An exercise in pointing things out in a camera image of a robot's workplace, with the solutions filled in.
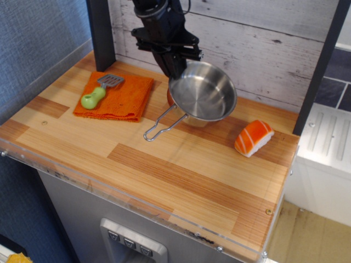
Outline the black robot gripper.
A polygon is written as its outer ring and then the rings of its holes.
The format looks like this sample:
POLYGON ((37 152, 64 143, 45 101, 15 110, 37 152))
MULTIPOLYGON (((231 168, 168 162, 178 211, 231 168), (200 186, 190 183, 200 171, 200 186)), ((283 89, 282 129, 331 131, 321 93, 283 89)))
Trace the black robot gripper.
POLYGON ((185 29, 180 1, 133 1, 135 15, 143 27, 132 30, 141 50, 152 51, 167 77, 178 79, 186 69, 186 59, 200 60, 199 39, 185 29))

